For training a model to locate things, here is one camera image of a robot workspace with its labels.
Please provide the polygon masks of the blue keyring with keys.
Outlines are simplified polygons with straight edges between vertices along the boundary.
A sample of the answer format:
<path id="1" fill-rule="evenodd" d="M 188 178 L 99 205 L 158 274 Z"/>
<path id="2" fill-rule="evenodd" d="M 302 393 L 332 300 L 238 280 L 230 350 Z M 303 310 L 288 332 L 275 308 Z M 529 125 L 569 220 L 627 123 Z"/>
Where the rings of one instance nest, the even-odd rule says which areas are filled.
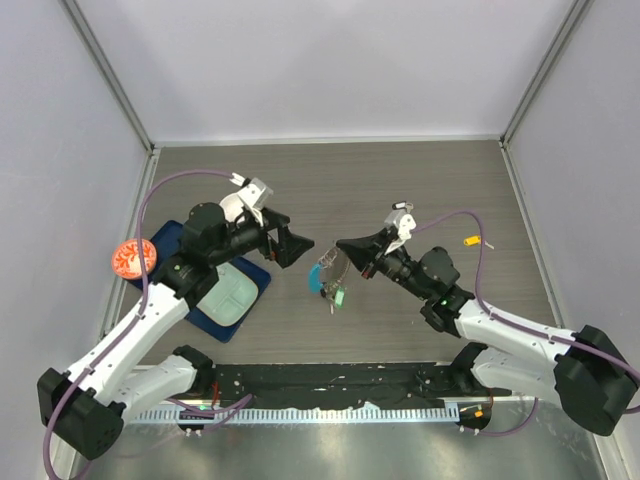
<path id="1" fill-rule="evenodd" d="M 351 265 L 347 255 L 337 246 L 333 246 L 309 270 L 309 291 L 328 302 L 331 315 L 344 305 L 345 281 Z"/>

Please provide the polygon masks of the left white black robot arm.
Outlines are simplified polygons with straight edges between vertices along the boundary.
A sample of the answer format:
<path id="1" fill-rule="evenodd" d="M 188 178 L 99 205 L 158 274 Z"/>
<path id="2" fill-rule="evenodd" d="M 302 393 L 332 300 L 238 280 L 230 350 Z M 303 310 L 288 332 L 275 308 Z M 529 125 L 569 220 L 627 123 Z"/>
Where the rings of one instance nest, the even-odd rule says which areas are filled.
<path id="1" fill-rule="evenodd" d="M 219 281 L 219 266 L 252 251 L 287 268 L 315 243 L 293 233 L 288 216 L 261 207 L 234 214 L 217 203 L 193 207 L 178 247 L 145 278 L 135 307 L 84 357 L 66 370 L 46 370 L 36 384 L 48 436 L 57 435 L 87 460 L 104 455 L 139 413 L 176 394 L 205 397 L 212 360 L 177 348 L 151 370 L 131 372 L 152 346 L 194 310 Z"/>

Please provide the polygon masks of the black tagged key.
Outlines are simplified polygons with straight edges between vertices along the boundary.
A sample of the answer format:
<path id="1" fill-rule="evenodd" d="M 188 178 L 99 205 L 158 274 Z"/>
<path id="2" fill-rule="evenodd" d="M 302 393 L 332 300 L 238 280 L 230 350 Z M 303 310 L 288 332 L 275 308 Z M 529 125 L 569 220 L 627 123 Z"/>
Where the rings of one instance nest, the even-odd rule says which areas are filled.
<path id="1" fill-rule="evenodd" d="M 410 212 L 413 208 L 413 204 L 408 201 L 400 201 L 392 205 L 393 210 L 406 210 L 407 212 Z"/>

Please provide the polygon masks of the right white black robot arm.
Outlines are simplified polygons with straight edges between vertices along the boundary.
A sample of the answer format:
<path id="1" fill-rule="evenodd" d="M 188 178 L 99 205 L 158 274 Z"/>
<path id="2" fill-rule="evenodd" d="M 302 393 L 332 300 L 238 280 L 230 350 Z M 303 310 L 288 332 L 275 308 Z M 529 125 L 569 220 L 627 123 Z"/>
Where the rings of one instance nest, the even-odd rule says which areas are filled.
<path id="1" fill-rule="evenodd" d="M 444 248 L 415 260 L 394 236 L 387 227 L 336 246 L 362 277 L 382 274 L 420 299 L 420 313 L 434 330 L 468 340 L 451 371 L 457 391 L 530 395 L 560 407 L 591 433 L 613 433 L 639 391 L 639 376 L 603 331 L 574 332 L 500 310 L 458 286 L 460 274 Z"/>

